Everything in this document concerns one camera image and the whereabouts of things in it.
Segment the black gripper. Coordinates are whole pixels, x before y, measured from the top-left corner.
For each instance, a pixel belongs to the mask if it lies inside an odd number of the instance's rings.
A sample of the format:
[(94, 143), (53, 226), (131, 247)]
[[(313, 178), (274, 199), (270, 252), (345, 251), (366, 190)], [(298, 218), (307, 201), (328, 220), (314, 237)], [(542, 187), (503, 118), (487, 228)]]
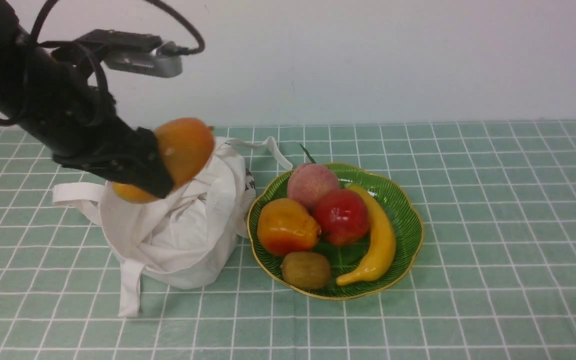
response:
[(151, 130), (128, 126), (96, 89), (35, 89), (33, 136), (63, 167), (108, 180), (121, 199), (164, 199), (175, 183)]

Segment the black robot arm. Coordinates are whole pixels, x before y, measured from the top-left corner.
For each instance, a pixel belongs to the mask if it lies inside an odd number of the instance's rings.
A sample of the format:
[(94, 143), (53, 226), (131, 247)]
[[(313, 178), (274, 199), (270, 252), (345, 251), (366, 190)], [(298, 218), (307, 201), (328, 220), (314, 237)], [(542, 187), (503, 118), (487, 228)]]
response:
[(54, 58), (38, 44), (55, 4), (48, 0), (26, 32), (13, 7), (0, 0), (0, 126), (25, 130), (61, 167), (166, 198), (175, 183), (156, 135), (118, 116), (96, 54), (76, 41), (58, 41), (58, 50), (82, 59)]

